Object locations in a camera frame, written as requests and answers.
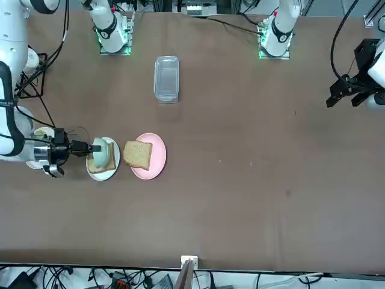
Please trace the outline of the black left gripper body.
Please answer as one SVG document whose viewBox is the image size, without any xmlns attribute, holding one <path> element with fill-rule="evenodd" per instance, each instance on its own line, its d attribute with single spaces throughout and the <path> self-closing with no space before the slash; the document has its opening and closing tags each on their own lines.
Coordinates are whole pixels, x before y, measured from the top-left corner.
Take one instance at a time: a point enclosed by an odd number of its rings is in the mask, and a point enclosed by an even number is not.
<svg viewBox="0 0 385 289">
<path fill-rule="evenodd" d="M 379 41 L 379 39 L 363 39 L 355 48 L 358 73 L 350 78 L 351 83 L 374 83 L 368 75 L 368 70 L 372 66 Z"/>
</svg>

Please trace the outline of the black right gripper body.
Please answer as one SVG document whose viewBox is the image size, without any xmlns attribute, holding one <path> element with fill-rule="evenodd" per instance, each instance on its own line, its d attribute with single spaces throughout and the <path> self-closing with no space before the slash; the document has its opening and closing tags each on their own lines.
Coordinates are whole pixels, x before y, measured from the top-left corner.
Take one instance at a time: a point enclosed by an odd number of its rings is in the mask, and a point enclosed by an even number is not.
<svg viewBox="0 0 385 289">
<path fill-rule="evenodd" d="M 64 164 L 70 155 L 70 141 L 63 128 L 55 128 L 49 145 L 49 164 Z"/>
</svg>

